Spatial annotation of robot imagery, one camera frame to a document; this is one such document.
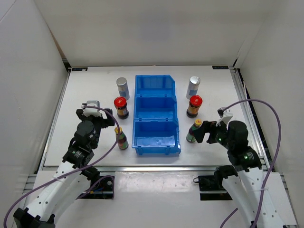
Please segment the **yellow-cap sauce bottle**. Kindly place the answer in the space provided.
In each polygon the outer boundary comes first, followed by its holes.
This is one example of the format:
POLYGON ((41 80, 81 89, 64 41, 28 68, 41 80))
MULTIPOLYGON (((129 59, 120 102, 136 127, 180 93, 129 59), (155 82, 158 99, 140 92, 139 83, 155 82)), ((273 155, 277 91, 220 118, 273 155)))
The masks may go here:
POLYGON ((187 136, 186 136, 186 140, 188 142, 190 142, 190 143, 196 142, 193 131, 200 128, 201 125, 202 125, 202 120, 201 119, 195 119, 194 124, 189 128, 187 136))
POLYGON ((114 129, 116 138, 117 138, 117 144, 120 150, 125 150, 128 148, 129 143, 127 141, 127 137, 124 134, 123 130, 121 127, 115 127, 114 129))

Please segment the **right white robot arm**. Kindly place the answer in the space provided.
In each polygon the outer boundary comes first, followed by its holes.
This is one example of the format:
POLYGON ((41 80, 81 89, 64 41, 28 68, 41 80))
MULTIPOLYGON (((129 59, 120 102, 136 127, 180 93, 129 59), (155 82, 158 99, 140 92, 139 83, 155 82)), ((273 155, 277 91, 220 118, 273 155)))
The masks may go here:
POLYGON ((214 186, 226 190, 248 228, 285 228, 287 225, 273 204, 264 183, 262 163, 257 152, 248 145, 248 130, 241 121, 203 121, 193 131, 198 143, 209 134, 207 143, 218 143, 227 149, 229 165, 216 168, 214 186))

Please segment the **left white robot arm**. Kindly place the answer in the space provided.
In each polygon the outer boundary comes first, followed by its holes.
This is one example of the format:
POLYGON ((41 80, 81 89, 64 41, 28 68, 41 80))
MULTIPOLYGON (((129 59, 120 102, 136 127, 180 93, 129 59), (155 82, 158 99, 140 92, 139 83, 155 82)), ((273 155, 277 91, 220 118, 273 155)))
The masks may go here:
POLYGON ((101 130, 117 126, 112 109, 102 109, 93 103, 83 104, 76 111, 80 119, 68 150, 62 158, 52 180, 29 191, 40 190, 25 208, 17 208, 14 221, 18 228, 54 228, 64 211, 77 199, 98 188, 104 179, 90 162, 98 147, 101 130))

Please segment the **red-lid chili jar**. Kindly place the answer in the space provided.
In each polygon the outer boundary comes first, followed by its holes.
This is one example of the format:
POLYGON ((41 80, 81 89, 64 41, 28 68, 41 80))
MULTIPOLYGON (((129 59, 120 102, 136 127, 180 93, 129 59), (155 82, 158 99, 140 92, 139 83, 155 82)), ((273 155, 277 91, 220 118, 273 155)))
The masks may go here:
POLYGON ((189 106, 186 114, 190 118, 194 118, 198 115, 199 109, 203 103, 203 99, 199 95, 193 95, 189 100, 189 106))
POLYGON ((114 99, 114 106, 117 110, 117 115, 121 119, 126 119, 129 116, 129 111, 127 109, 127 100, 119 96, 114 99))

